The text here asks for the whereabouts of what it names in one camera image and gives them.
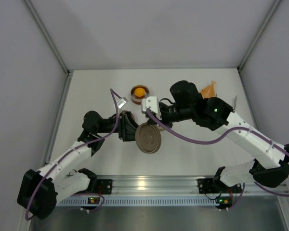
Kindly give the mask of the metal tongs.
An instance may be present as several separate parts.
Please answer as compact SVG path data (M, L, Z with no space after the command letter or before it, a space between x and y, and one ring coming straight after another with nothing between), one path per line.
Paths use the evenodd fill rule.
M233 110L236 111L236 105L237 105L237 95L233 99Z

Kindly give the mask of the orange round food ball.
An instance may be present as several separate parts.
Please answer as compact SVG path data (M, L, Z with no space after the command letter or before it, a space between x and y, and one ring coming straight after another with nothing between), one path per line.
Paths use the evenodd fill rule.
M134 91L134 95L136 98L143 98L145 94L146 94L146 91L143 88L136 88Z

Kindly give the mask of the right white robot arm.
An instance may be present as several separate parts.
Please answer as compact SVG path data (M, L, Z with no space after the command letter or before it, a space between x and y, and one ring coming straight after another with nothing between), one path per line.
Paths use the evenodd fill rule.
M278 144L242 119L232 106L217 97L204 98L194 83L186 80L173 84L170 93L174 101L159 102L161 123L171 130L173 123L192 120L220 135L213 141L199 141L210 145L228 138L248 152L253 159L234 167L218 168L213 181L221 186L255 182L275 188L289 176L289 144Z

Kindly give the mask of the brown round lid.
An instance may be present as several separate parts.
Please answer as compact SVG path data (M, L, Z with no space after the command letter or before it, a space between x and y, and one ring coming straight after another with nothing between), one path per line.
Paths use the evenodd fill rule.
M135 141L141 152L154 154L160 149L162 144L160 130L156 125L142 123L136 129Z

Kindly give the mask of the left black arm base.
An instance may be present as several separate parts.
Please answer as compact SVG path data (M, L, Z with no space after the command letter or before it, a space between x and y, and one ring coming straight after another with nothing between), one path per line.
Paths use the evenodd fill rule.
M89 192L102 195L112 194L112 179L95 179L91 185Z

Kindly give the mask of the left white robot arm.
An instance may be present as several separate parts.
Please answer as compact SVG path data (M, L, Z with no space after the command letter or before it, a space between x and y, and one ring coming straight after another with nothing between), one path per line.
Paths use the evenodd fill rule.
M44 167L34 171L28 170L23 177L17 203L25 208L25 219L29 214L47 218L55 207L64 199L74 194L102 193L97 175L82 168L70 174L76 166L91 158L102 147L105 138L113 133L123 142L135 141L138 124L130 111L122 111L104 119L96 111L85 114L83 131L77 141L61 156Z

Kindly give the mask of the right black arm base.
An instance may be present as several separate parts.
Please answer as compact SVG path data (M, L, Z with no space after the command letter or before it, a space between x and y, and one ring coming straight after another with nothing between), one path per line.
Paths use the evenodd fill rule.
M220 180L214 180L213 178L201 178L197 179L198 190L200 194L220 194L220 193L241 193L242 186L235 185L232 187L226 186Z

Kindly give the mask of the red round lid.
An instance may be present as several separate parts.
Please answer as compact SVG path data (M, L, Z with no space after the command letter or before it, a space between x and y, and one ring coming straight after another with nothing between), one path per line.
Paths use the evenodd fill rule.
M131 111L126 111L126 110L123 110L120 115L119 115L119 119L120 119L120 122L123 123L124 121L126 122L134 122L134 115L132 114Z

